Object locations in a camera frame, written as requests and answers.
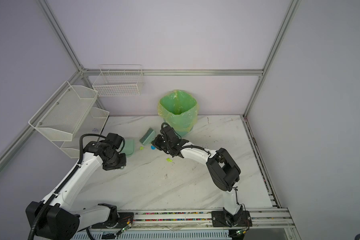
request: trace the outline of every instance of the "black mounting plate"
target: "black mounting plate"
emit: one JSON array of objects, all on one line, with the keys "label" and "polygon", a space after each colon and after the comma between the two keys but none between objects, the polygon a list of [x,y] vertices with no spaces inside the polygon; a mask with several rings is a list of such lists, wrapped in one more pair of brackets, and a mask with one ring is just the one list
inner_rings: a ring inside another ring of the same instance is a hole
[{"label": "black mounting plate", "polygon": [[[225,222],[225,215],[223,211],[212,211],[212,226],[214,227],[229,227]],[[249,211],[243,211],[240,222],[234,227],[252,227],[252,218]]]},{"label": "black mounting plate", "polygon": [[[122,222],[119,221],[117,225],[113,228],[124,228],[127,225],[127,221],[130,220],[133,223],[133,212],[117,212],[119,215],[118,219],[122,219]],[[107,228],[106,223],[96,223],[92,225],[92,229],[100,229],[100,228]]]}]

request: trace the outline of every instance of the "robotic arm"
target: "robotic arm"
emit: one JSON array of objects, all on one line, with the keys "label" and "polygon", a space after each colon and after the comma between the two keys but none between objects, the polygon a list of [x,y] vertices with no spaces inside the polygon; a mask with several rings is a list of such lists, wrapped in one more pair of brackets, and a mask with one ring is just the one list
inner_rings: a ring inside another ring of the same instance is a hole
[{"label": "robotic arm", "polygon": [[[214,227],[251,226],[249,212],[238,203],[236,183],[239,181],[240,168],[224,149],[209,150],[195,146],[181,139],[168,124],[163,123],[160,133],[151,143],[158,150],[171,156],[190,158],[206,164],[213,182],[223,191],[223,211],[212,212]],[[92,141],[83,148],[82,139],[86,136],[103,137],[105,140]],[[28,240],[34,235],[53,240],[69,240],[78,231],[89,226],[101,228],[122,228],[117,235],[131,226],[133,213],[118,213],[117,207],[98,204],[90,209],[72,212],[72,204],[92,173],[102,166],[103,170],[123,169],[126,166],[125,154],[117,151],[124,138],[109,133],[107,137],[98,134],[84,134],[80,137],[80,157],[76,165],[46,195],[41,202],[31,202],[26,214],[31,226]]]}]

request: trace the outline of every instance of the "trash bag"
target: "trash bag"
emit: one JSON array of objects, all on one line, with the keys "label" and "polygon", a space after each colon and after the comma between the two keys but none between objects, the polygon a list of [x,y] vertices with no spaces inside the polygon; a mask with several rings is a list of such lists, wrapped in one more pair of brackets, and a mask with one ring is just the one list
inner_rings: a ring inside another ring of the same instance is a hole
[{"label": "trash bag", "polygon": [[184,136],[197,122],[199,104],[191,94],[174,90],[160,99],[157,110],[165,122],[179,135]]}]

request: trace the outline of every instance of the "white mesh tray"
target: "white mesh tray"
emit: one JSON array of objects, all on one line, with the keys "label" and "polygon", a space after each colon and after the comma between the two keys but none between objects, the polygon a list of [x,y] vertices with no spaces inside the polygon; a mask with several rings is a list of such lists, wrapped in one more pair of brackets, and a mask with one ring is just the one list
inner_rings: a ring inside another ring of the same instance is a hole
[{"label": "white mesh tray", "polygon": [[[109,112],[100,108],[91,108],[89,114],[81,124],[80,129],[77,131],[76,136],[72,141],[63,142],[61,146],[58,146],[63,152],[65,152],[70,158],[79,157],[79,139],[83,134],[95,133],[100,134],[107,121]],[[88,136],[83,139],[83,146],[85,147],[90,141],[97,141],[98,137]]]},{"label": "white mesh tray", "polygon": [[140,95],[144,86],[141,65],[99,65],[100,75],[92,85],[101,97]]},{"label": "white mesh tray", "polygon": [[29,124],[49,141],[72,141],[96,98],[96,90],[69,85],[41,120]]}]

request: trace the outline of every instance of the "gray wall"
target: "gray wall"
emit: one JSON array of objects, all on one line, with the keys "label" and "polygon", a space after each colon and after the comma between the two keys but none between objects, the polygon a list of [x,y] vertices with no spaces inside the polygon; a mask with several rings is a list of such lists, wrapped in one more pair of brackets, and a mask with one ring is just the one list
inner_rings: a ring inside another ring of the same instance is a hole
[{"label": "gray wall", "polygon": [[36,1],[0,0],[0,154],[74,72]]},{"label": "gray wall", "polygon": [[303,0],[249,121],[303,240],[360,233],[360,0]]},{"label": "gray wall", "polygon": [[[36,1],[0,0],[0,153],[75,72]],[[41,200],[74,161],[33,134],[0,178],[0,239],[26,239],[25,208]]]}]

